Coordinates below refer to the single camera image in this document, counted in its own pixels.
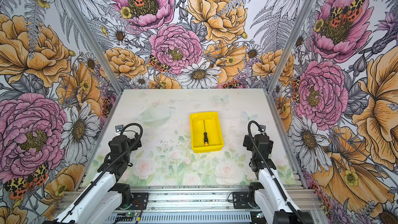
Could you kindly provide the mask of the black yellow screwdriver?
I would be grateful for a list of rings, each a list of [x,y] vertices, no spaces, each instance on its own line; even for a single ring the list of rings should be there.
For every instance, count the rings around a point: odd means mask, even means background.
[[[203,120],[203,125],[204,125],[204,145],[208,146],[209,145],[209,141],[208,141],[208,135],[207,135],[207,132],[206,132],[205,120]]]

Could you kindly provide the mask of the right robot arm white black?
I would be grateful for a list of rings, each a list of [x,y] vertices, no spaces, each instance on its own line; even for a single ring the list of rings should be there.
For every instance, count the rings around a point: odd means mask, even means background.
[[[269,136],[265,133],[248,134],[243,146],[252,153],[249,166],[258,179],[258,182],[249,185],[250,205],[260,208],[268,224],[313,224],[311,214],[300,210],[279,179],[270,158],[273,141]]]

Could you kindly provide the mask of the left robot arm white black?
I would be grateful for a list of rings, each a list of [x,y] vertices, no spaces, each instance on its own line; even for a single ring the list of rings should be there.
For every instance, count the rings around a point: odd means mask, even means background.
[[[133,203],[130,185],[118,180],[131,166],[131,151],[141,147],[142,134],[131,140],[126,135],[115,136],[110,142],[110,153],[98,169],[90,185],[67,209],[45,224],[102,224],[117,208],[128,208]]]

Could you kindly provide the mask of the yellow plastic bin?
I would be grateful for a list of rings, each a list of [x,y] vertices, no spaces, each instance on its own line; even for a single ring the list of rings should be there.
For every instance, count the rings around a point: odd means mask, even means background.
[[[224,147],[217,112],[191,114],[190,128],[191,147],[194,153],[221,151]]]

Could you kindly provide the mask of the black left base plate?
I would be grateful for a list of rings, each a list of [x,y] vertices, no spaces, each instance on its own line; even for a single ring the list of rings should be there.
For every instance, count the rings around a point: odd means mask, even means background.
[[[134,192],[131,193],[132,202],[128,206],[127,210],[146,210],[148,204],[149,193],[146,192]]]

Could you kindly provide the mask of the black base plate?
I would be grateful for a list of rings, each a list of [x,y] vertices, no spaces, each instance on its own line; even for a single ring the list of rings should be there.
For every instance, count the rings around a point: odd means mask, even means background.
[[[252,208],[249,204],[249,194],[247,192],[232,192],[232,201],[234,209]]]
[[[132,202],[128,206],[127,210],[146,210],[148,204],[149,193],[146,192],[134,192],[131,193]]]

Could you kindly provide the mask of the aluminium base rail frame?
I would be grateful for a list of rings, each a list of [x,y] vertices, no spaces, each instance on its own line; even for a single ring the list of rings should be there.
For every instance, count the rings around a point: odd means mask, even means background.
[[[314,190],[286,187],[293,202],[303,212],[309,212],[313,224],[325,224],[327,219]],[[234,209],[232,192],[247,192],[249,186],[136,188],[131,193],[149,193],[146,210],[127,210],[119,207],[103,224],[268,224],[259,207]],[[78,198],[67,197],[61,214]]]

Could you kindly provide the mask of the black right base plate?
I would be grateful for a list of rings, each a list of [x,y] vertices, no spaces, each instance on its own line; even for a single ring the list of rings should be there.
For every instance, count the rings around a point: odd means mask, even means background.
[[[232,192],[232,201],[234,209],[252,208],[249,204],[249,194],[247,192]]]

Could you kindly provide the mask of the aluminium corner post left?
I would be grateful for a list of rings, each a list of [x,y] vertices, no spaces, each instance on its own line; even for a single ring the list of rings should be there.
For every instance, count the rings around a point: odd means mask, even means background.
[[[85,38],[89,47],[91,48],[91,51],[98,59],[102,69],[104,70],[110,83],[114,87],[116,95],[120,96],[123,92],[123,88],[121,87],[121,84],[119,83],[115,73],[113,72],[107,59],[105,58],[105,55],[101,47],[99,46],[99,43],[97,42],[94,34],[92,33],[87,21],[85,20],[85,17],[81,12],[78,3],[75,0],[61,0],[61,1],[65,4],[66,9],[71,13],[74,22],[79,27],[83,37]]]

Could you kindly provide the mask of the aluminium corner post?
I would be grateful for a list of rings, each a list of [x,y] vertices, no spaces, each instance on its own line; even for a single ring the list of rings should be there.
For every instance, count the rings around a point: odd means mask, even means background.
[[[277,64],[275,71],[271,77],[271,80],[266,88],[267,93],[271,93],[278,82],[284,66],[287,64],[289,60],[289,56],[293,49],[296,39],[298,38],[301,28],[304,25],[305,20],[309,16],[309,12],[311,11],[313,5],[316,3],[317,0],[305,0],[303,7],[300,9],[297,15],[297,19],[294,23],[293,29],[290,32],[286,45],[283,48],[282,54],[280,56],[279,63]]]
[[[92,33],[87,21],[85,20],[85,17],[81,12],[78,3],[75,0],[61,0],[61,1],[65,4],[66,9],[71,13],[74,22],[79,27],[83,37],[85,38],[89,47],[91,48],[91,51],[98,59],[102,69],[104,70],[110,83],[114,87],[116,95],[120,96],[123,92],[123,88],[121,87],[121,84],[119,83],[115,73],[113,72],[107,59],[105,58],[105,55],[101,47],[99,46],[99,43],[97,42],[94,34]]]

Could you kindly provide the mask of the aluminium corner post right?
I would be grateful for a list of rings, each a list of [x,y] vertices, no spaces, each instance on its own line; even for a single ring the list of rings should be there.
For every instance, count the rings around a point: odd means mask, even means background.
[[[286,45],[283,48],[282,54],[280,56],[279,63],[277,64],[275,71],[271,77],[271,80],[266,88],[267,93],[271,93],[278,82],[284,66],[287,64],[289,60],[289,56],[293,49],[296,39],[298,38],[301,28],[304,25],[305,20],[309,16],[309,12],[311,11],[313,5],[316,3],[317,0],[305,0],[303,7],[300,9],[297,15],[297,19],[294,23],[293,29],[290,32]]]

